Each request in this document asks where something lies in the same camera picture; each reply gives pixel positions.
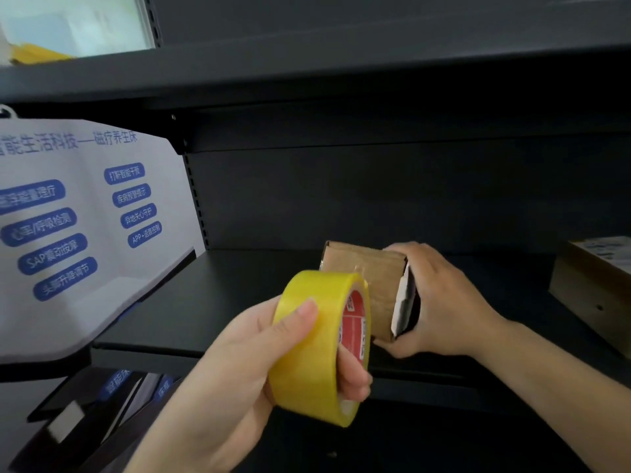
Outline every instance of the red inner label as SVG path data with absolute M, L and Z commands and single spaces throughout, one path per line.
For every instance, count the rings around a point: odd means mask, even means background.
M 346 299 L 342 323 L 339 326 L 339 342 L 360 362 L 363 361 L 366 315 L 363 309 L 363 298 L 358 291 L 352 291 Z

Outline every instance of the cardboard box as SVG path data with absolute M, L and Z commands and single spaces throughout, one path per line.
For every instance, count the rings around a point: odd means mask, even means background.
M 416 286 L 403 254 L 328 241 L 320 270 L 359 272 L 364 277 L 376 338 L 390 342 L 407 328 Z
M 549 291 L 631 358 L 631 238 L 564 243 L 556 257 Z

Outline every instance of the person's left hand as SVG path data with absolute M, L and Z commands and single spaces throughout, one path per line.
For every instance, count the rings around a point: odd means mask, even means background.
M 250 307 L 228 324 L 164 407 L 126 473 L 230 471 L 254 448 L 274 406 L 269 369 L 307 336 L 318 315 L 316 303 L 307 300 L 272 326 L 278 299 Z M 339 346 L 342 395 L 363 401 L 371 382 Z

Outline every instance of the roll of tape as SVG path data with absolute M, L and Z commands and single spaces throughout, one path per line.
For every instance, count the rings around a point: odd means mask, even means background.
M 346 427 L 355 418 L 359 403 L 338 395 L 338 344 L 342 343 L 367 368 L 368 285 L 358 273 L 304 270 L 286 286 L 274 323 L 310 297 L 319 310 L 315 326 L 305 340 L 272 367 L 269 384 L 281 407 Z

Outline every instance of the yellow tape roll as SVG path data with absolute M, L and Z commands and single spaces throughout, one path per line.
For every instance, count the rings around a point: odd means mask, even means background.
M 269 372 L 276 403 L 335 425 L 351 424 L 358 402 L 338 395 L 336 364 L 341 342 L 368 366 L 370 298 L 361 275 L 304 270 L 286 286 L 274 323 L 312 297 L 319 315 L 309 336 L 281 358 Z

